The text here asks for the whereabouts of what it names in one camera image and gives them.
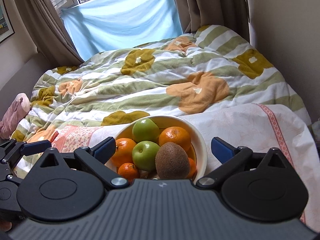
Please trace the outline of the person left hand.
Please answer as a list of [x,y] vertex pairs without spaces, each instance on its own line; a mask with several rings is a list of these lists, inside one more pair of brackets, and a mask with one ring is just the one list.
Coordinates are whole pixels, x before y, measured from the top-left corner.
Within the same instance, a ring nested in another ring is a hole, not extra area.
[[11,229],[12,223],[6,220],[0,219],[0,230],[7,232]]

